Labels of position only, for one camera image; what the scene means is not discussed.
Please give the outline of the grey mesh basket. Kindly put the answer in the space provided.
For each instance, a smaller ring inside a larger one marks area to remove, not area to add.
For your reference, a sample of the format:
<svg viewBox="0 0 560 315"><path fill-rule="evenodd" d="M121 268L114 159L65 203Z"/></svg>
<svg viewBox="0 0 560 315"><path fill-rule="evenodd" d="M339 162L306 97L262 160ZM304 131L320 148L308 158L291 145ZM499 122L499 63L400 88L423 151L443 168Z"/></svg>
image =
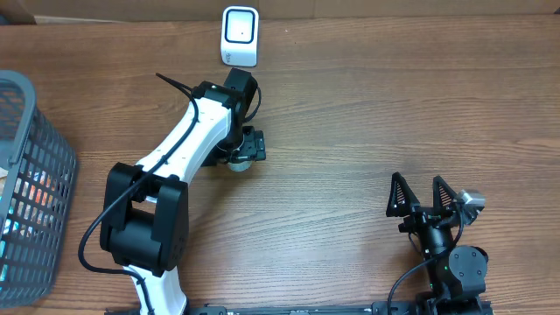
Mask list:
<svg viewBox="0 0 560 315"><path fill-rule="evenodd" d="M1 72L1 306L53 288L77 179L75 150L37 107L31 81Z"/></svg>

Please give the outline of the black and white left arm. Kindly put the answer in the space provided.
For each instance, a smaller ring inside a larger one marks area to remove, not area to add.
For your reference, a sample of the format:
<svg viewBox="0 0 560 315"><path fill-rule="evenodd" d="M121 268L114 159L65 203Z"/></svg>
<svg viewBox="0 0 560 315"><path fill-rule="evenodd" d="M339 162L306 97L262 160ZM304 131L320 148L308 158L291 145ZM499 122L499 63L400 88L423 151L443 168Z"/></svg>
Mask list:
<svg viewBox="0 0 560 315"><path fill-rule="evenodd" d="M169 77L187 110L163 142L135 164L108 173L100 246L135 285L140 314L186 314L178 264L188 237L188 189L202 167L247 170L266 158L263 132L250 125L262 92L253 75L230 70L224 83L195 87Z"/></svg>

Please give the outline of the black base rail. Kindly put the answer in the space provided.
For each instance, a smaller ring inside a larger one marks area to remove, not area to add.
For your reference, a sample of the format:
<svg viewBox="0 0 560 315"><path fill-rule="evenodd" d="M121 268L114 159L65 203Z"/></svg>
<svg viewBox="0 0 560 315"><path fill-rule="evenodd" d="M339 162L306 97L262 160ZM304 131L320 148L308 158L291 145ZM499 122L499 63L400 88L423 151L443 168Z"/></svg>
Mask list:
<svg viewBox="0 0 560 315"><path fill-rule="evenodd" d="M140 310L106 310L106 315L138 315ZM224 306L203 306L190 308L185 314L191 315L387 315L387 302L373 302L371 305L342 306L293 306L227 309ZM392 302L391 313L394 315L429 314L419 311L412 302Z"/></svg>

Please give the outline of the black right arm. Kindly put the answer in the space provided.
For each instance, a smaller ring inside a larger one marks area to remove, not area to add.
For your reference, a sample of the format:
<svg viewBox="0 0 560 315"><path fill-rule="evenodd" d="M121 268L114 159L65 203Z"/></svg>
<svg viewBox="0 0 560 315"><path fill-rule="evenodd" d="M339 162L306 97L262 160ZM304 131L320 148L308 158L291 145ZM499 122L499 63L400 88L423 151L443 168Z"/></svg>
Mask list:
<svg viewBox="0 0 560 315"><path fill-rule="evenodd" d="M403 175L392 174L386 215L399 217L401 233L409 238L423 261L402 274L391 287L385 312L409 314L491 314L491 304L480 299L486 291L488 253L460 246L465 227L473 224L486 205L476 190L455 192L443 178L432 180L432 206L422 206ZM430 289L401 307L393 301L404 280L425 269Z"/></svg>

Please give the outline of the white barcode scanner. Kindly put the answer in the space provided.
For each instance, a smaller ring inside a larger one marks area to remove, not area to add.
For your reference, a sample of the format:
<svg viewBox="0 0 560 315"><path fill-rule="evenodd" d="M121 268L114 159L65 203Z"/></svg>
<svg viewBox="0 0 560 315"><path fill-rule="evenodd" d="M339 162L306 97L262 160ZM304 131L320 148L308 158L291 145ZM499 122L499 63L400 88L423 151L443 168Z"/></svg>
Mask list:
<svg viewBox="0 0 560 315"><path fill-rule="evenodd" d="M232 67L255 67L257 64L260 17L249 6L228 6L222 14L220 55Z"/></svg>

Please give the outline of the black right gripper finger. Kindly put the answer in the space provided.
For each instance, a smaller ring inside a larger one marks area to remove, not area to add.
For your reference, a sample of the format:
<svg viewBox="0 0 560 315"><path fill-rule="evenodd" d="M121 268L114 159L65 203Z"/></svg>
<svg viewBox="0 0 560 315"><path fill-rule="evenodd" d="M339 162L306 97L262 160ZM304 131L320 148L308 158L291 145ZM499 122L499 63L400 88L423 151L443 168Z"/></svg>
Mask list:
<svg viewBox="0 0 560 315"><path fill-rule="evenodd" d="M386 216L406 217L414 213L419 207L420 202L408 186L405 178L399 172L393 173Z"/></svg>
<svg viewBox="0 0 560 315"><path fill-rule="evenodd" d="M432 181L432 198L433 208L440 214L451 212L455 209L454 201L457 193L445 182L445 180L436 176Z"/></svg>

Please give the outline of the green lid jar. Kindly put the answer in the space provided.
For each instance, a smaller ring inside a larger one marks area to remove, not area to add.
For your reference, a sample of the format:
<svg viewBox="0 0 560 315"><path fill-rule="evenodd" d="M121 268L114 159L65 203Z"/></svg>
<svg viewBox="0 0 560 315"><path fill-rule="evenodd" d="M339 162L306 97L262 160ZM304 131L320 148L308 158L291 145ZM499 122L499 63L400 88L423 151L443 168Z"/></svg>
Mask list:
<svg viewBox="0 0 560 315"><path fill-rule="evenodd" d="M251 165L251 161L243 161L240 163L228 163L227 167L233 172L245 172Z"/></svg>

